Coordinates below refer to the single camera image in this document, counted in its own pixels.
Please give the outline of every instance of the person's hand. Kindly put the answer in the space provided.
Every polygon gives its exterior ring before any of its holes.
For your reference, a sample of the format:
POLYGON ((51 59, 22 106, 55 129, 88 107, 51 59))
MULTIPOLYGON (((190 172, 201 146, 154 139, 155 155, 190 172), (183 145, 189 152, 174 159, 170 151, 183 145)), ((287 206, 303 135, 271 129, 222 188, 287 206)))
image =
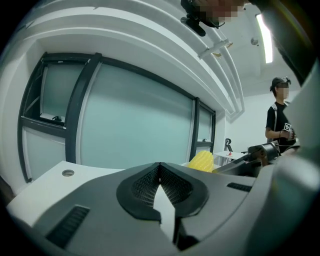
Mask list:
POLYGON ((193 5, 205 12, 207 18, 215 18, 222 22, 225 18, 237 16, 237 12, 247 3, 248 0, 194 0, 193 5))
POLYGON ((289 139, 290 133, 286 130, 282 130, 280 136, 281 136, 281 138, 289 139))

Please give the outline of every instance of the black t-shirt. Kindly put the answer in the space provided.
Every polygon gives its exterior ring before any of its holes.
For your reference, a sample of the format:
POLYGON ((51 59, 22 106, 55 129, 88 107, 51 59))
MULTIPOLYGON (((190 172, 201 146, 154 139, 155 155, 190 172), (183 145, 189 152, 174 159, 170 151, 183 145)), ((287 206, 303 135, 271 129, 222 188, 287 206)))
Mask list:
MULTIPOLYGON (((285 123, 288 123, 288 124, 290 123, 284 114, 284 109, 286 108, 286 105, 281 105, 278 102, 275 102, 275 105, 277 108, 277 111, 276 111, 277 117, 275 115, 274 108, 271 106, 268 110, 265 128, 270 128, 274 132, 279 132, 284 129, 285 123)), ((279 145, 283 145, 279 147, 280 153, 284 152, 289 146, 292 146, 296 142, 295 140, 287 141, 286 138, 275 138, 274 141, 278 141, 279 145)))

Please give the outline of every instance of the black cap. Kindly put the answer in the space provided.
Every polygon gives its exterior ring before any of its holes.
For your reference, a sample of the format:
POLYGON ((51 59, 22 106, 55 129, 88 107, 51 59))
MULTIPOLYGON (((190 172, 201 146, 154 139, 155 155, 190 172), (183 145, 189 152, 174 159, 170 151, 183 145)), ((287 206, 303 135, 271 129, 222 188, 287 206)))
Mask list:
POLYGON ((272 84, 271 84, 271 87, 270 87, 270 92, 271 92, 275 87, 277 87, 278 84, 286 84, 287 87, 289 86, 289 82, 284 81, 282 78, 275 77, 275 78, 272 80, 272 84))

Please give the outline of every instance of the person in black shirt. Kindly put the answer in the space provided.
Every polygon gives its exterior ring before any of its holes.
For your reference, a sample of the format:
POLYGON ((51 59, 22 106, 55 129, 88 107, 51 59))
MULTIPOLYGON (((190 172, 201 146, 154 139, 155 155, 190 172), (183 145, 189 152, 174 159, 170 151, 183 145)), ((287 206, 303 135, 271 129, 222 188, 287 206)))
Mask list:
POLYGON ((275 97, 275 103, 271 106, 267 113, 265 137, 273 141, 277 141, 280 153, 283 153, 289 146, 292 146, 296 141, 288 140, 289 132, 283 130, 285 123, 289 124, 288 119, 284 114, 284 109, 287 106, 285 99, 289 94, 289 83, 281 78, 274 78, 270 91, 275 97))

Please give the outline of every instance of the frosted glass window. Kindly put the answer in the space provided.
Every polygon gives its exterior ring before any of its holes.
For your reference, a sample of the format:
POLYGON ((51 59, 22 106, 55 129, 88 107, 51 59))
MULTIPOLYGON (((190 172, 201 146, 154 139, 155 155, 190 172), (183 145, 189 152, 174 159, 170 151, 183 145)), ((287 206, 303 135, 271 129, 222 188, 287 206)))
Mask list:
POLYGON ((204 151, 204 150, 210 152, 210 147, 209 147, 209 146, 200 146, 200 147, 197 147, 197 148, 196 148, 196 151, 195 151, 195 155, 197 155, 199 152, 204 151))
POLYGON ((42 114, 65 117, 71 93, 84 64, 49 64, 44 72, 42 114))
POLYGON ((134 72, 102 64, 81 127, 81 164, 126 169, 187 161, 193 102, 134 72))
POLYGON ((199 113, 199 131, 198 131, 198 142, 202 142, 206 139, 206 142, 211 141, 211 129, 212 129, 212 114, 200 107, 199 113))
POLYGON ((24 127, 23 154, 26 168, 36 180, 66 160, 65 139, 24 127))

